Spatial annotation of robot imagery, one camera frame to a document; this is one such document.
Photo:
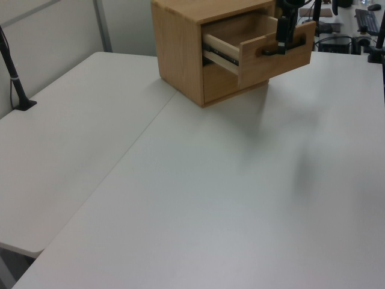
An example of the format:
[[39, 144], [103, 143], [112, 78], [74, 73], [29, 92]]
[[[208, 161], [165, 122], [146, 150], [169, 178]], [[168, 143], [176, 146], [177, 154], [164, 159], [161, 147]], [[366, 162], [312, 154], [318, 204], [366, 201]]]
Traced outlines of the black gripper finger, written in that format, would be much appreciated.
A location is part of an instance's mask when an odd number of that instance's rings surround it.
[[297, 24], [298, 10], [291, 10], [288, 16], [289, 28], [288, 28], [288, 43], [293, 42], [294, 31]]
[[281, 17], [277, 19], [276, 41], [278, 44], [277, 53], [285, 55], [288, 39], [288, 18]]

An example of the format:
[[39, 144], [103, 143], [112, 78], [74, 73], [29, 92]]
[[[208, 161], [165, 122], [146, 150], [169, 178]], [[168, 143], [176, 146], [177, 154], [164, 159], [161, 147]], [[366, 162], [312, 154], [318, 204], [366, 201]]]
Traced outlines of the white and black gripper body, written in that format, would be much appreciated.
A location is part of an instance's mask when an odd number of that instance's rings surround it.
[[278, 7], [282, 11], [297, 10], [306, 4], [305, 0], [278, 0]]

